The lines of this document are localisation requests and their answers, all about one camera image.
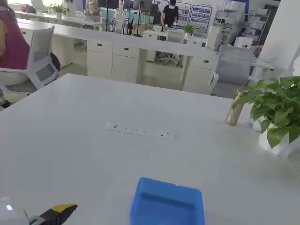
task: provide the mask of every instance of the chair backrest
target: chair backrest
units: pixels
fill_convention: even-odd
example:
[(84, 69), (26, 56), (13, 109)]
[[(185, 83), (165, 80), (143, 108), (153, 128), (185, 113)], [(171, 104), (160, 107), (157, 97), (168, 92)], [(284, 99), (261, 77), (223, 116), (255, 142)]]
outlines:
[(29, 78), (37, 89), (44, 87), (58, 75), (50, 57), (53, 32), (54, 26), (33, 31), (27, 70), (30, 71)]
[(215, 69), (219, 74), (218, 83), (244, 86), (249, 80), (252, 56), (249, 49), (221, 46)]
[(184, 38), (184, 32), (178, 30), (168, 30), (168, 41), (175, 43), (182, 43)]
[(84, 14), (82, 11), (75, 11), (76, 18), (84, 19)]

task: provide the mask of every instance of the display board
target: display board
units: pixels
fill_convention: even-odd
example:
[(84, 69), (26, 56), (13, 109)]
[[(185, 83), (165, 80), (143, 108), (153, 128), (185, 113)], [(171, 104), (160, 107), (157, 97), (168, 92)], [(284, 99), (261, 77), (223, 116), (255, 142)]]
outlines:
[(212, 7), (208, 5), (193, 5), (189, 25), (206, 31), (210, 22)]
[(191, 11), (191, 4), (184, 2), (177, 2), (176, 5), (179, 8), (179, 18), (177, 22), (177, 26), (180, 28), (184, 28), (188, 24), (188, 19)]

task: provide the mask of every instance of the blue plastic tray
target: blue plastic tray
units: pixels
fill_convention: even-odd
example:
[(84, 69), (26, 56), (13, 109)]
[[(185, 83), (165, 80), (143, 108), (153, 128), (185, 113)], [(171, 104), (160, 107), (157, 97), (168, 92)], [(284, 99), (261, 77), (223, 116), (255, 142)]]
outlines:
[(204, 225), (201, 192), (140, 178), (130, 211), (131, 225)]

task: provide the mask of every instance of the pothos plant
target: pothos plant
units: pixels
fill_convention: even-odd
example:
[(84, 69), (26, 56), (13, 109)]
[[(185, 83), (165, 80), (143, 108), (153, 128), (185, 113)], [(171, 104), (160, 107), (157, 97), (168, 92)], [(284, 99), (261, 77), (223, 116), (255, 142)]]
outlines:
[(50, 8), (54, 13), (62, 13), (63, 15), (67, 14), (70, 11), (68, 8), (57, 4), (51, 4)]
[(253, 103), (250, 116), (253, 120), (263, 117), (261, 134), (267, 131), (271, 148), (277, 146), (288, 134), (289, 143), (300, 135), (300, 76), (271, 79), (272, 83), (259, 80), (254, 87), (244, 87), (240, 103)]
[(194, 27), (192, 25), (186, 25), (184, 27), (184, 32), (187, 33), (187, 34), (189, 34), (189, 35), (193, 35), (194, 31), (195, 31), (195, 29), (194, 29)]

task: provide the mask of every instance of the power strip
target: power strip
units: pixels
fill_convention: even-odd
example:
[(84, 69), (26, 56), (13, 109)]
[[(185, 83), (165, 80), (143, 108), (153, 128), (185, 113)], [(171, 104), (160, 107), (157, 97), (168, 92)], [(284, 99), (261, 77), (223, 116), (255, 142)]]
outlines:
[(175, 135), (171, 132), (157, 132), (157, 131), (147, 130), (143, 128), (123, 126), (115, 123), (107, 123), (105, 130), (112, 130), (112, 131), (118, 131), (118, 132), (123, 132), (123, 133), (128, 133), (133, 135), (148, 136), (148, 137), (158, 137), (158, 138), (175, 141)]

